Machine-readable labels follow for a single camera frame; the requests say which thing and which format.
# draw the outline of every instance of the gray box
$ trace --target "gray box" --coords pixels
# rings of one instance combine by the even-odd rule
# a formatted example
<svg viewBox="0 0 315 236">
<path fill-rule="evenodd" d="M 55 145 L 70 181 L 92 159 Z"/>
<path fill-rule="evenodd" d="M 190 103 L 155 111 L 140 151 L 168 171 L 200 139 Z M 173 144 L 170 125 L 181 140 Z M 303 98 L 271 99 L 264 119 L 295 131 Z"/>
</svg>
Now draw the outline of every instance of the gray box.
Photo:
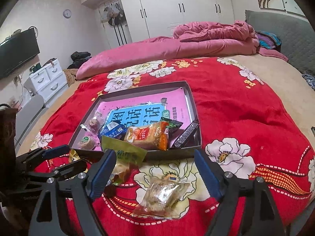
<svg viewBox="0 0 315 236">
<path fill-rule="evenodd" d="M 88 121 L 93 118 L 94 112 L 98 108 L 101 102 L 115 101 L 115 100 L 121 100 L 121 99 L 127 99 L 127 98 L 135 98 L 135 97 L 140 97 L 140 96 L 164 93 L 164 92 L 176 90 L 178 88 L 183 88 L 183 90 L 185 91 L 185 95 L 187 97 L 186 100 L 187 100 L 187 104 L 190 110 L 192 120 L 199 121 L 196 105 L 195 105 L 193 95 L 192 95 L 189 85 L 187 84 L 186 81 L 177 81 L 177 82 L 148 85 L 148 86 L 143 86 L 143 87 L 138 87 L 138 88 L 133 88 L 133 89 L 128 89 L 128 90 L 120 90 L 117 92 L 101 95 L 94 101 L 93 105 L 87 111 L 87 113 L 83 117 L 80 124 L 87 124 Z M 84 135 L 85 135 L 85 131 L 79 125 L 69 142 L 69 146 L 71 148 L 78 149 L 78 143 L 84 137 Z M 194 157 L 194 150 L 200 147 L 201 147 L 201 133 L 200 133 L 200 128 L 198 128 L 193 139 L 191 139 L 188 142 L 187 147 L 184 147 L 181 149 L 169 149 L 167 151 L 151 150 L 151 151 L 148 151 L 145 157 L 145 161 L 192 158 Z"/>
</svg>

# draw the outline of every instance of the white peony print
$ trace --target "white peony print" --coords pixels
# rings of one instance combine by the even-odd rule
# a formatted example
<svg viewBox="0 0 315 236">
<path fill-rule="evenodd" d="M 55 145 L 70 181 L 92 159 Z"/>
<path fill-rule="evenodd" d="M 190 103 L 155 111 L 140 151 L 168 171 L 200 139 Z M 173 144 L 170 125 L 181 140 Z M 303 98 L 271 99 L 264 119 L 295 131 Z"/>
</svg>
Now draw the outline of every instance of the white peony print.
<svg viewBox="0 0 315 236">
<path fill-rule="evenodd" d="M 129 70 L 129 67 L 123 69 L 117 69 L 107 75 L 108 79 L 117 78 L 121 76 L 129 76 L 132 72 Z"/>
<path fill-rule="evenodd" d="M 45 146 L 48 145 L 49 142 L 52 141 L 52 139 L 53 139 L 53 135 L 52 134 L 44 134 L 42 136 L 41 133 L 39 132 L 36 135 L 36 137 L 35 137 L 32 145 L 31 145 L 30 149 L 31 150 L 35 150 L 35 149 L 37 149 L 39 147 L 45 147 Z"/>
<path fill-rule="evenodd" d="M 162 64 L 162 62 L 163 62 L 162 60 L 150 61 L 144 64 L 128 67 L 128 70 L 130 72 L 133 72 L 134 74 L 143 75 L 143 74 L 152 72 L 153 69 L 158 69 L 159 64 Z"/>
<path fill-rule="evenodd" d="M 132 78 L 137 76 L 139 75 L 128 75 L 111 79 L 106 84 L 104 91 L 111 93 L 119 90 L 127 90 L 133 85 Z"/>
<path fill-rule="evenodd" d="M 228 58 L 228 57 L 218 57 L 217 61 L 221 62 L 222 64 L 226 64 L 226 65 L 234 65 L 234 66 L 237 66 L 241 69 L 244 68 L 240 65 L 240 63 L 238 61 L 231 59 L 231 58 Z"/>
<path fill-rule="evenodd" d="M 172 72 L 175 72 L 176 69 L 172 66 L 172 67 L 164 67 L 161 68 L 159 70 L 156 70 L 154 72 L 151 72 L 150 75 L 151 76 L 155 76 L 156 78 L 159 77 L 164 77 L 165 75 L 170 75 Z"/>
<path fill-rule="evenodd" d="M 308 172 L 308 181 L 311 183 L 310 192 L 315 190 L 315 158 L 313 160 L 310 160 L 310 164 L 308 166 L 309 172 Z"/>
<path fill-rule="evenodd" d="M 239 74 L 243 77 L 247 77 L 247 79 L 250 81 L 253 81 L 256 79 L 257 81 L 260 82 L 260 84 L 264 84 L 261 79 L 259 79 L 252 71 L 250 71 L 246 67 L 243 70 L 241 70 Z"/>
<path fill-rule="evenodd" d="M 136 174 L 133 178 L 141 186 L 136 191 L 136 200 L 138 203 L 141 203 L 149 187 L 150 176 L 158 178 L 171 176 L 190 182 L 186 193 L 177 201 L 174 207 L 174 212 L 180 214 L 181 218 L 188 212 L 190 199 L 204 201 L 210 197 L 193 159 L 144 163 L 139 168 L 139 171 L 140 173 Z"/>
<path fill-rule="evenodd" d="M 221 62 L 222 64 L 237 66 L 238 68 L 241 69 L 239 72 L 241 76 L 247 77 L 247 79 L 250 81 L 253 81 L 256 79 L 257 81 L 260 82 L 260 84 L 264 84 L 263 81 L 260 78 L 258 78 L 252 71 L 242 66 L 238 61 L 234 59 L 227 58 L 227 57 L 218 57 L 217 61 Z"/>
<path fill-rule="evenodd" d="M 247 144 L 239 144 L 235 138 L 224 138 L 221 141 L 215 139 L 205 148 L 210 160 L 217 162 L 224 171 L 230 171 L 238 178 L 248 179 L 255 170 L 255 163 L 249 153 Z"/>
</svg>

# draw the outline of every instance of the beige bedsheet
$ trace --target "beige bedsheet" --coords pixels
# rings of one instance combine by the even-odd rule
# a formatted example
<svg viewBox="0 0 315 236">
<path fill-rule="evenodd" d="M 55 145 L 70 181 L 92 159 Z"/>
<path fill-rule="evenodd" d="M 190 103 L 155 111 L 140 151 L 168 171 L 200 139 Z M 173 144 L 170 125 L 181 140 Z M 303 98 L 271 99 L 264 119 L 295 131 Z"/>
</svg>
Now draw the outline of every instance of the beige bedsheet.
<svg viewBox="0 0 315 236">
<path fill-rule="evenodd" d="M 253 71 L 274 90 L 301 132 L 315 147 L 315 137 L 311 131 L 311 127 L 315 126 L 315 91 L 308 86 L 300 72 L 281 59 L 263 57 L 259 54 L 252 56 L 238 55 L 230 58 L 239 61 L 243 66 Z M 42 129 L 50 116 L 75 92 L 81 82 L 83 81 L 71 85 L 38 120 L 22 143 L 18 155 L 29 150 L 36 134 Z"/>
</svg>

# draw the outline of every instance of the television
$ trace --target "television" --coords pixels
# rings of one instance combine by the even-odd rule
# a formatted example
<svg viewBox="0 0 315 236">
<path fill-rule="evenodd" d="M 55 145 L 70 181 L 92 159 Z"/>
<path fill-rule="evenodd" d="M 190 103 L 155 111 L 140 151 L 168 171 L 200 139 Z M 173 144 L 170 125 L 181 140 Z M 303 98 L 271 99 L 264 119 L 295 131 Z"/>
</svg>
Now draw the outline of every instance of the television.
<svg viewBox="0 0 315 236">
<path fill-rule="evenodd" d="M 0 79 L 39 54 L 34 28 L 30 28 L 0 44 Z"/>
</svg>

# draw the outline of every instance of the electrical outlet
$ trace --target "electrical outlet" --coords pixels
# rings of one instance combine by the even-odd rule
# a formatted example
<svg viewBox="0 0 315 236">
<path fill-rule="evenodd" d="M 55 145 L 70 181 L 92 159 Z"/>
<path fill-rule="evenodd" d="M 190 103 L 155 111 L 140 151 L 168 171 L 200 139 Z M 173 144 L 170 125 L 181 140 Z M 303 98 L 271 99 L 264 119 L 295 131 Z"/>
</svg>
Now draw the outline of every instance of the electrical outlet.
<svg viewBox="0 0 315 236">
<path fill-rule="evenodd" d="M 11 97 L 9 100 L 9 106 L 14 107 L 14 105 L 17 103 L 18 101 L 15 99 L 15 97 Z"/>
<path fill-rule="evenodd" d="M 13 79 L 13 82 L 15 85 L 17 85 L 19 82 L 21 82 L 21 75 L 15 76 Z"/>
</svg>

